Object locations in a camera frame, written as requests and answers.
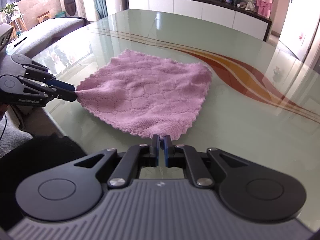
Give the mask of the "pink knitted towel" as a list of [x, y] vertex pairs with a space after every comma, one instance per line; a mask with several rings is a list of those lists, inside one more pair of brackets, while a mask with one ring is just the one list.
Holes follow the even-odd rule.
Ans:
[[85, 110], [115, 129], [177, 140], [197, 119], [211, 82], [200, 62], [125, 50], [82, 80], [76, 94]]

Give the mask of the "grey sofa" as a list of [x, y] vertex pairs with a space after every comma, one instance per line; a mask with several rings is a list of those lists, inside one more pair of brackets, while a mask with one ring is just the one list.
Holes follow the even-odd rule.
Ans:
[[33, 58], [64, 36], [89, 24], [88, 20], [81, 17], [63, 17], [46, 20], [10, 42], [6, 52], [8, 55], [22, 54]]

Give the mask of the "white washing machine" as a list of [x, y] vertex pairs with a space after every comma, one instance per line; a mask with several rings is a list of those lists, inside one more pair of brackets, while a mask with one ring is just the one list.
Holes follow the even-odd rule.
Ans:
[[83, 0], [60, 0], [67, 17], [86, 17]]

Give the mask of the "white dark-topped sideboard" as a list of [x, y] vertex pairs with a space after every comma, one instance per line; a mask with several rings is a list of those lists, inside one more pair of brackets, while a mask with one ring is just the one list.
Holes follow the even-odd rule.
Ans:
[[126, 0], [128, 9], [151, 10], [198, 18], [267, 41], [272, 21], [256, 12], [218, 0]]

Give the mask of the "white door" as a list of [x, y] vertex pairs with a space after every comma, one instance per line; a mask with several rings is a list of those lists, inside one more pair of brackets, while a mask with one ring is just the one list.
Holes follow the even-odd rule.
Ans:
[[319, 23], [319, 0], [289, 0], [280, 42], [304, 61]]

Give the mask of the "pink gift box with bow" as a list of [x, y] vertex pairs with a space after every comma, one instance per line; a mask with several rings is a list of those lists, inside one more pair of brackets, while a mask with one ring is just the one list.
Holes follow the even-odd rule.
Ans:
[[265, 18], [269, 18], [272, 10], [272, 4], [273, 0], [257, 0], [257, 13], [260, 16], [263, 16]]

